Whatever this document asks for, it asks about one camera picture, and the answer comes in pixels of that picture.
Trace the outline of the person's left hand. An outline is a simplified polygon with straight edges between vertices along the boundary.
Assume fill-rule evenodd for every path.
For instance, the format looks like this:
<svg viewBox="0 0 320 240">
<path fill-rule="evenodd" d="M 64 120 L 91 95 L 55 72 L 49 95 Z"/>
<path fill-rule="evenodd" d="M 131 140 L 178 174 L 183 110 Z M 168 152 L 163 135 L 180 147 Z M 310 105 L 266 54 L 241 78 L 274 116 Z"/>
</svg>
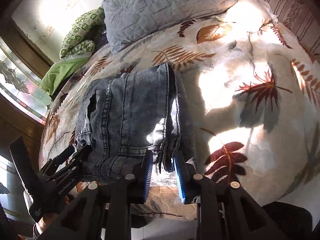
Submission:
<svg viewBox="0 0 320 240">
<path fill-rule="evenodd" d="M 69 204 L 74 198 L 78 196 L 87 186 L 89 182 L 79 182 L 76 187 L 74 187 L 67 196 L 65 196 L 65 204 Z M 57 213 L 45 214 L 39 222 L 37 222 L 33 227 L 33 239 L 37 239 L 40 234 L 42 234 L 52 222 L 58 217 Z"/>
</svg>

